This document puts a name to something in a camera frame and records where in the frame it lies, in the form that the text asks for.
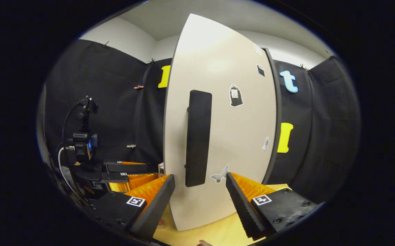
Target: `white cable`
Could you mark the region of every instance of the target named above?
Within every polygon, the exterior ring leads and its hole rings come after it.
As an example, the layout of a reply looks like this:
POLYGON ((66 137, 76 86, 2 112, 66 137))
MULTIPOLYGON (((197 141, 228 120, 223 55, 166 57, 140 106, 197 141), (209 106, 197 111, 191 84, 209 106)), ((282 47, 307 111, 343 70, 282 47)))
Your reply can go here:
POLYGON ((65 180, 65 182, 67 183, 68 187, 70 187, 71 191, 73 191, 73 193, 74 193, 79 199, 82 199, 82 198, 73 190, 73 188, 71 187, 71 185, 68 183, 67 179, 65 178, 64 173, 62 172, 62 167, 61 167, 61 165, 60 165, 60 154, 61 154, 61 152, 62 152, 63 150, 64 150, 64 147, 61 148, 61 149, 59 150, 59 152, 58 152, 59 171, 61 172, 62 177, 64 178, 64 180, 65 180))

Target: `black door handle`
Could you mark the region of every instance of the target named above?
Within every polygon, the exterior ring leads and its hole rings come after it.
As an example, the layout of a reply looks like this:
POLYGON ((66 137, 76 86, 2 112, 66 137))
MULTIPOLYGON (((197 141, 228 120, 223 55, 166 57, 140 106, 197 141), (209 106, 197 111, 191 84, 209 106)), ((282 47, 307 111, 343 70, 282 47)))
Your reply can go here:
POLYGON ((205 183, 212 100, 211 93, 190 91, 190 101, 187 108, 187 156, 185 160, 185 186, 187 187, 205 183))

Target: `small box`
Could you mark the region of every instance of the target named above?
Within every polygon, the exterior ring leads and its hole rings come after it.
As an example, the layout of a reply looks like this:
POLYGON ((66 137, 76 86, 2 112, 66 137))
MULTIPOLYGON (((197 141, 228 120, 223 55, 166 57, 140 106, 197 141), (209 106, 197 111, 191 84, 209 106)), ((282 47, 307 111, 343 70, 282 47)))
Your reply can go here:
POLYGON ((164 171, 164 163, 161 162, 160 164, 158 164, 158 177, 162 177, 164 176, 166 173, 164 171))

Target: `white wall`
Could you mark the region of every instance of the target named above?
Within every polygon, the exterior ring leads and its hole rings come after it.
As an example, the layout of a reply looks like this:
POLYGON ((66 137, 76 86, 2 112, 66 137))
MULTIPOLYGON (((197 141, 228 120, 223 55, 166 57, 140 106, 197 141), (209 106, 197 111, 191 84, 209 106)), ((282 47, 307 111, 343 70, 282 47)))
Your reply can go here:
POLYGON ((145 63, 150 61, 155 39, 136 25, 120 18, 114 18, 90 30, 79 39, 107 44, 145 63))
MULTIPOLYGON (((326 58, 294 42, 279 37, 253 32, 238 31, 261 48, 268 48, 272 58, 300 67, 301 64, 308 69, 316 66, 326 58)), ((179 36, 161 39, 155 43, 151 57, 155 60, 172 58, 179 36)))

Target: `yellow letter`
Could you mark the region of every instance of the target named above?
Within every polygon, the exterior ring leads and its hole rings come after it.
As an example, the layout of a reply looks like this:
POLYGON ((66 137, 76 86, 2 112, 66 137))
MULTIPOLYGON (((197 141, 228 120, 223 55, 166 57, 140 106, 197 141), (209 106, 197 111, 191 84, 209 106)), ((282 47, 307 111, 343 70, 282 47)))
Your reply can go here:
POLYGON ((277 153, 288 152, 288 139, 290 138, 290 132, 293 129, 293 125, 290 123, 281 123, 281 134, 280 141, 278 143, 277 153))
POLYGON ((169 81, 169 74, 170 74, 170 65, 163 66, 161 69, 163 70, 163 76, 161 77, 161 83, 158 84, 158 88, 165 88, 167 87, 167 82, 169 81))

